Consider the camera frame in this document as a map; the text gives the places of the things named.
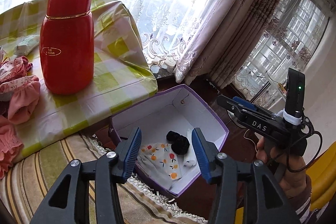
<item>oval logo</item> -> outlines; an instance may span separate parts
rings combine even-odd
[[[58,48],[44,47],[42,48],[42,52],[46,55],[55,56],[59,55],[62,51]]]

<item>red thermos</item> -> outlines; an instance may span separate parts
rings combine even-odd
[[[93,77],[91,0],[48,0],[40,34],[45,84],[56,94],[73,94]]]

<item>screw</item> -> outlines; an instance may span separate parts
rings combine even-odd
[[[263,162],[261,160],[256,160],[256,161],[254,161],[254,165],[255,166],[262,166]]]
[[[117,153],[111,151],[111,152],[108,152],[108,153],[106,154],[106,157],[108,157],[109,159],[111,159],[111,158],[114,158],[116,155],[117,155]]]
[[[79,160],[73,160],[70,163],[70,165],[73,166],[73,167],[77,166],[78,164],[79,164]]]
[[[227,158],[227,155],[225,154],[225,153],[218,153],[217,154],[217,157],[219,158],[219,159],[226,159]]]

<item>green and white tablecloth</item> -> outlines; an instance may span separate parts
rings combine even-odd
[[[39,34],[48,0],[34,0],[0,15],[0,46],[13,56],[17,42]],[[41,83],[38,105],[29,121],[16,126],[24,148],[15,161],[142,101],[157,92],[157,82],[142,53],[135,21],[116,0],[92,0],[95,54],[92,83],[77,94],[60,96],[45,86],[38,47],[27,57],[30,74]],[[62,81],[62,75],[56,77]]]

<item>purple box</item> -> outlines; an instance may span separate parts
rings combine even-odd
[[[110,136],[117,144],[119,137],[128,137],[134,127],[142,131],[142,145],[166,143],[172,130],[186,135],[187,130],[199,127],[207,141],[220,150],[228,136],[228,129],[217,114],[191,88],[179,85],[159,92],[132,107],[112,116]],[[183,176],[170,189],[159,185],[136,164],[140,178],[155,191],[165,196],[179,197],[201,174],[198,165],[182,167]]]

